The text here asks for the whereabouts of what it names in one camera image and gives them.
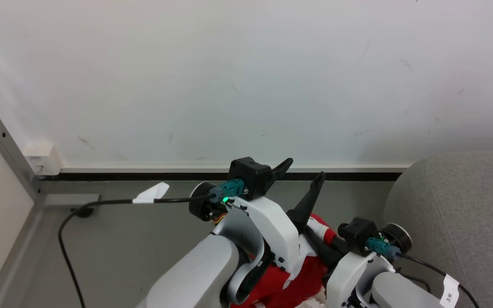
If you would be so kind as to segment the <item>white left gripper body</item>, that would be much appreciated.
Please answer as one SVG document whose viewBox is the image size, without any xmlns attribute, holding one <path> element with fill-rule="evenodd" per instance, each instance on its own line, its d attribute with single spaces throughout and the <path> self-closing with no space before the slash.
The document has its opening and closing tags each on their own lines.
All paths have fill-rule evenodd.
<svg viewBox="0 0 493 308">
<path fill-rule="evenodd" d="M 227 236 L 248 254 L 259 260 L 263 243 L 274 254 L 276 265 L 293 273 L 299 261 L 299 232 L 282 207 L 267 197 L 247 201 L 229 197 L 225 225 Z"/>
</svg>

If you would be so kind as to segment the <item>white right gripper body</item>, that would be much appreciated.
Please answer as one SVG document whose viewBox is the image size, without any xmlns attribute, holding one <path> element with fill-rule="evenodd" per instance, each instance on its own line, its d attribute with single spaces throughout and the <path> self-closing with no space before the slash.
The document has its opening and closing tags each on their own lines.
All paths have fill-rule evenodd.
<svg viewBox="0 0 493 308">
<path fill-rule="evenodd" d="M 365 296 L 372 293 L 374 279 L 384 272 L 395 273 L 395 268 L 374 252 L 367 257 L 346 254 L 327 281 L 327 308 L 378 308 L 378 304 L 369 303 Z"/>
</svg>

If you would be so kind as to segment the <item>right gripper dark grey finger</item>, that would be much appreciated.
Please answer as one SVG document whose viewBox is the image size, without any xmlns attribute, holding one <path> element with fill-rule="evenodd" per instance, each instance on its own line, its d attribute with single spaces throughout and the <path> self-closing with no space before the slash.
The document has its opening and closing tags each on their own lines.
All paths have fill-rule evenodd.
<svg viewBox="0 0 493 308">
<path fill-rule="evenodd" d="M 350 252 L 347 243 L 336 235 L 332 236 L 330 244 L 325 244 L 313 229 L 305 229 L 304 236 L 327 267 L 327 275 L 331 275 L 339 261 Z"/>
</svg>

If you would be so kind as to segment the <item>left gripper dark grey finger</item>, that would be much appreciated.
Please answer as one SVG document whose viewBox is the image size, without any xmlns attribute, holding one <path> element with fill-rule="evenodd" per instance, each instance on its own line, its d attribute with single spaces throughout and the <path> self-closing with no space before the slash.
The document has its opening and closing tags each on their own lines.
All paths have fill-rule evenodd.
<svg viewBox="0 0 493 308">
<path fill-rule="evenodd" d="M 303 234 L 307 227 L 325 179 L 325 172 L 320 172 L 310 183 L 309 191 L 303 196 L 301 201 L 299 201 L 293 209 L 286 212 L 286 215 L 295 226 L 298 234 Z"/>
<path fill-rule="evenodd" d="M 272 169 L 271 185 L 284 177 L 293 162 L 293 158 L 286 158 L 282 163 L 278 164 L 275 168 Z"/>
</svg>

